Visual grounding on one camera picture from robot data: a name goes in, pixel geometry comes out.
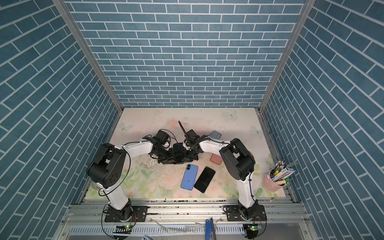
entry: floral tablecloth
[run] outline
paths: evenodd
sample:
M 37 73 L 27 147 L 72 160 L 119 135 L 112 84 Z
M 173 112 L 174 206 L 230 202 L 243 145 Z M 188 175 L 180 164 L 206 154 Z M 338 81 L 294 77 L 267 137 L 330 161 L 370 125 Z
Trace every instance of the floral tablecloth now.
M 177 140 L 183 141 L 185 130 L 193 129 L 198 135 L 208 135 L 212 130 L 222 134 L 220 140 L 238 138 L 255 157 L 253 186 L 256 197 L 284 197 L 284 191 L 269 192 L 261 184 L 262 177 L 272 168 L 273 161 L 256 112 L 253 108 L 126 108 L 113 133 L 111 144 L 137 141 L 147 134 L 155 135 L 159 129 L 172 131 Z M 121 184 L 131 199 L 169 198 L 228 198 L 238 197 L 236 180 L 225 168 L 225 164 L 210 162 L 212 154 L 199 154 L 199 160 L 191 164 L 199 167 L 197 177 L 208 166 L 216 171 L 206 192 L 192 191 L 180 187 L 186 164 L 162 165 L 144 154 L 132 159 L 131 169 Z M 127 174 L 129 159 L 126 157 L 121 179 Z M 91 184 L 85 199 L 102 199 L 97 187 Z

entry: robotic arm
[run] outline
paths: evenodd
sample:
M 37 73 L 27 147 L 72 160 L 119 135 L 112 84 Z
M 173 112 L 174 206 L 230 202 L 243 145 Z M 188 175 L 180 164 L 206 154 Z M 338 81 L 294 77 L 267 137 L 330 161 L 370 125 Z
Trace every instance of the robotic arm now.
M 239 212 L 244 219 L 252 219 L 258 206 L 254 199 L 252 181 L 255 159 L 242 142 L 235 138 L 232 141 L 220 141 L 207 135 L 200 137 L 193 130 L 185 132 L 185 141 L 169 146 L 169 135 L 159 130 L 153 137 L 144 137 L 140 141 L 125 145 L 103 144 L 95 155 L 87 173 L 104 192 L 110 201 L 110 210 L 122 222 L 132 217 L 130 199 L 120 186 L 121 171 L 126 157 L 134 158 L 141 154 L 157 156 L 158 163 L 183 164 L 198 160 L 198 153 L 211 152 L 221 155 L 230 175 L 237 180 L 239 190 Z

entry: brick wall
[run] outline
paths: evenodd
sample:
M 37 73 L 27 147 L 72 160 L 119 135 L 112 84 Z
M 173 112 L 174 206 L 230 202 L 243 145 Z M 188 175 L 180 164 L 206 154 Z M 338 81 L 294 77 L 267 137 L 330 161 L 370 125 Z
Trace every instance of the brick wall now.
M 384 239 L 383 13 L 317 0 L 265 111 L 322 239 Z
M 125 107 L 259 106 L 303 2 L 66 1 Z
M 0 6 L 0 239 L 51 238 L 117 111 L 50 0 Z

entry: black smartphone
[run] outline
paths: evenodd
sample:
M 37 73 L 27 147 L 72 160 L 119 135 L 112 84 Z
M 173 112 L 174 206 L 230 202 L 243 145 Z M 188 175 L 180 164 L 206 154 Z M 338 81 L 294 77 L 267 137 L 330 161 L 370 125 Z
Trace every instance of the black smartphone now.
M 204 193 L 212 178 L 214 177 L 215 173 L 215 170 L 209 167 L 205 167 L 200 177 L 196 181 L 194 187 L 200 192 Z

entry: pen holder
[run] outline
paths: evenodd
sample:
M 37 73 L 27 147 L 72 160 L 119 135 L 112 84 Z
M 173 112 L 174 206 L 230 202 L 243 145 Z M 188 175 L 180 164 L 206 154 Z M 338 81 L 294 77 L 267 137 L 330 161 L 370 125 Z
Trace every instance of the pen holder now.
M 285 187 L 287 185 L 284 184 L 284 185 L 277 185 L 274 181 L 271 180 L 271 177 L 269 176 L 269 173 L 267 173 L 264 177 L 263 177 L 263 180 L 262 180 L 262 184 L 263 184 L 263 187 L 270 191 L 270 192 L 276 192 L 277 190 L 279 190 L 280 188 L 282 187 Z

